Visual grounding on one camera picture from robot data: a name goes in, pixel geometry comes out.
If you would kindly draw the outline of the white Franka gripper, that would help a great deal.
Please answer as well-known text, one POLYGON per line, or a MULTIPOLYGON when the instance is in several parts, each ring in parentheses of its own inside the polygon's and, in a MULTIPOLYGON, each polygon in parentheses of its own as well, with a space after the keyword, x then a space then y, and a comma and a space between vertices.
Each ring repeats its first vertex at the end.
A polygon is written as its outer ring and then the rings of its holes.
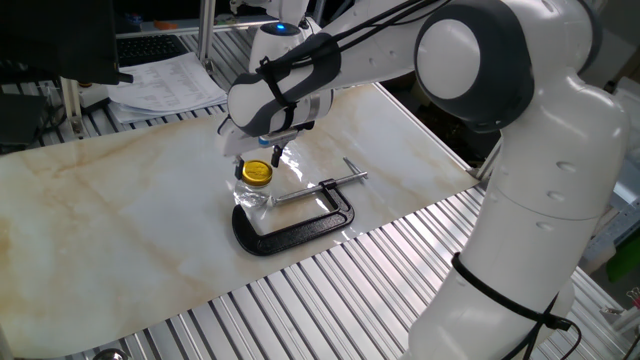
MULTIPOLYGON (((218 145, 225 157, 236 157, 257 149, 273 147, 271 165, 278 168, 286 144, 295 140, 304 131, 311 130, 314 126, 315 122, 311 121, 281 132, 252 137, 237 127, 231 120, 231 116, 227 115, 217 129, 218 145)), ((237 157, 234 164, 234 176, 237 180, 241 180, 245 161, 241 157, 237 157)))

